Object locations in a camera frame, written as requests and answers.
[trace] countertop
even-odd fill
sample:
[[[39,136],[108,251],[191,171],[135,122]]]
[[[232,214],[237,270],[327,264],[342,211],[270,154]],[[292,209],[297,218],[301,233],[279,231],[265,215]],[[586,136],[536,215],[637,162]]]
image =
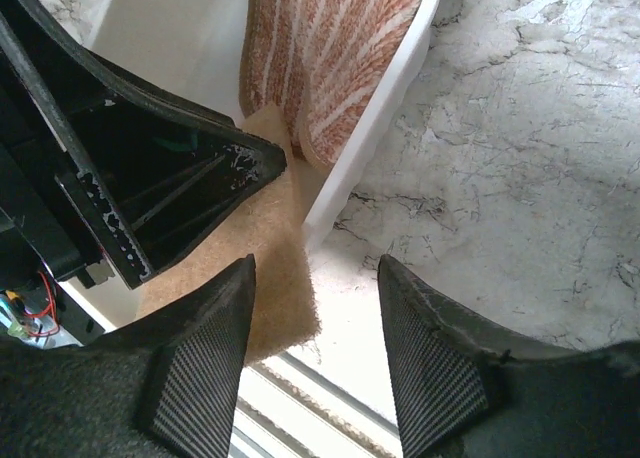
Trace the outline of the countertop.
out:
[[[100,0],[42,1],[87,39]],[[324,331],[294,354],[394,419],[382,253],[544,341],[640,338],[639,17],[640,0],[442,0],[421,73],[310,257]]]

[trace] gray marble table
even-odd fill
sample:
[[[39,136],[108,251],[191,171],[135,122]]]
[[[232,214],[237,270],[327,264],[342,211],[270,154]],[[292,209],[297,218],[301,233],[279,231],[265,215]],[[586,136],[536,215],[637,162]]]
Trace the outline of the gray marble table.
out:
[[[42,0],[76,38],[100,0]],[[393,419],[375,268],[542,340],[640,337],[640,0],[442,0],[422,72],[322,248],[293,352]]]

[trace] wire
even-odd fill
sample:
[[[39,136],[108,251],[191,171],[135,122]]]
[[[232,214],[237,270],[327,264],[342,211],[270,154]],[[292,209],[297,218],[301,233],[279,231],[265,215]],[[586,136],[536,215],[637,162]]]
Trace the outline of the wire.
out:
[[[51,314],[51,319],[53,320],[53,324],[54,324],[53,329],[51,329],[49,331],[45,331],[44,333],[42,333],[42,332],[29,333],[29,336],[42,338],[42,337],[55,335],[56,333],[58,333],[60,331],[60,325],[58,325],[58,316],[57,316],[57,310],[56,310],[56,300],[55,300],[55,297],[53,295],[53,291],[51,290],[51,285],[49,284],[49,280],[47,280],[46,275],[42,271],[38,271],[38,274],[40,275],[40,278],[42,278],[42,281],[44,283],[44,287],[47,290],[47,300],[49,301],[49,304],[40,313],[27,314],[27,316],[30,317],[30,318],[42,318],[47,314]]]

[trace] white bin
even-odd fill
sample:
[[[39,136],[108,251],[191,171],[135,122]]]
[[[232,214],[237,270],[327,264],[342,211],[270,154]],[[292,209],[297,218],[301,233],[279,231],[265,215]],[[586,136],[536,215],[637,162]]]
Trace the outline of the white bin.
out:
[[[329,234],[349,194],[373,157],[429,48],[429,28],[439,0],[422,0],[400,47],[374,92],[331,174],[323,180],[298,163],[308,250]],[[231,116],[238,102],[240,57],[248,0],[105,0],[86,44],[96,53],[177,95]],[[105,329],[135,318],[139,293],[118,278],[85,290],[64,285]]]

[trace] marble countertop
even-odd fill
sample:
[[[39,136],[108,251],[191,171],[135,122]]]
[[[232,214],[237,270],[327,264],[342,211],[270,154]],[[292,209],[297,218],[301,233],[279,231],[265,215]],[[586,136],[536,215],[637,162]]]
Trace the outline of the marble countertop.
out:
[[[42,1],[80,41],[100,7]],[[640,0],[442,0],[420,75],[310,257],[324,331],[294,354],[394,418],[382,253],[551,343],[640,338],[639,17]]]

